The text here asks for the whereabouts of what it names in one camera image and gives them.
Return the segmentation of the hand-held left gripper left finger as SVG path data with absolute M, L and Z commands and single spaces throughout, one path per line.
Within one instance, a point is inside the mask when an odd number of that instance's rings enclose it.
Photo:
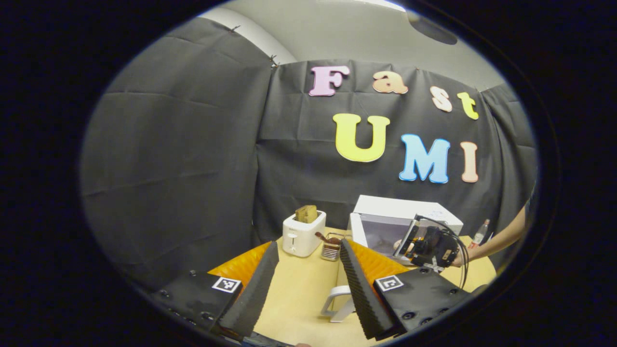
M 149 297 L 201 334 L 245 338 L 260 318 L 278 262 L 277 243 L 266 242 L 211 270 L 179 275 Z

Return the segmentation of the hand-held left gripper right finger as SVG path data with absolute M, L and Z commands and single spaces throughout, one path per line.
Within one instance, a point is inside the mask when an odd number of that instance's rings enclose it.
M 432 268 L 404 267 L 352 240 L 342 240 L 340 259 L 368 340 L 409 334 L 475 297 Z

